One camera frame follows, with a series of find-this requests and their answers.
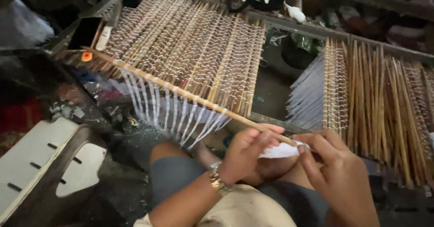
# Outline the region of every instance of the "wristwatch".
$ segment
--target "wristwatch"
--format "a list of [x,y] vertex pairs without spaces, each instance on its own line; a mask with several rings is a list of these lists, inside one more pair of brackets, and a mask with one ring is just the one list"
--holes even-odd
[[226,196],[228,193],[232,191],[232,186],[226,185],[218,175],[217,169],[220,164],[221,162],[211,164],[211,171],[210,171],[211,186],[214,187],[216,192],[218,192],[220,195]]

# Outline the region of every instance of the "person's right hand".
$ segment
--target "person's right hand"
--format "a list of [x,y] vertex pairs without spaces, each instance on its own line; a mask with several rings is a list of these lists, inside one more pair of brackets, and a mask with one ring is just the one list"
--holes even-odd
[[334,212],[352,227],[380,226],[369,187],[368,171],[333,130],[294,135],[315,149],[324,165],[318,167],[310,150],[299,146],[300,162],[311,185]]

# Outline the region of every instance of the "hand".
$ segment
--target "hand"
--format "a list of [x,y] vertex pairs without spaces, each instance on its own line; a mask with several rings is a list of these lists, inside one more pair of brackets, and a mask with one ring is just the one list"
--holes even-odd
[[[272,124],[263,125],[276,133],[285,131],[284,128]],[[258,156],[265,148],[278,145],[279,141],[270,131],[261,133],[259,130],[249,128],[239,132],[232,139],[223,163],[219,166],[220,178],[225,184],[235,184],[254,172]]]
[[369,187],[368,171],[361,158],[352,153],[333,130],[294,135],[322,157],[318,167],[312,153],[299,146],[300,162],[312,186],[334,212],[349,226],[380,226]]

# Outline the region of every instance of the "white paper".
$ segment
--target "white paper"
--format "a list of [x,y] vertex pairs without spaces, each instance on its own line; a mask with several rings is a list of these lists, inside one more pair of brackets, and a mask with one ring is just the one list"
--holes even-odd
[[[298,145],[304,145],[309,150],[310,147],[305,143],[295,141]],[[279,146],[273,147],[271,149],[265,149],[264,153],[259,155],[259,158],[288,158],[292,156],[298,156],[300,153],[298,152],[297,147],[290,146],[284,142],[280,143]]]

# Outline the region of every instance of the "person's lap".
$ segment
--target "person's lap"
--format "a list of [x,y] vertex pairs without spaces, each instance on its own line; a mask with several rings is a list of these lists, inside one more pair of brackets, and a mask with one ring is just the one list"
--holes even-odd
[[[170,142],[152,150],[150,164],[153,207],[207,171]],[[257,189],[278,202],[297,226],[324,224],[328,204],[313,190],[300,163],[280,179],[264,183]]]

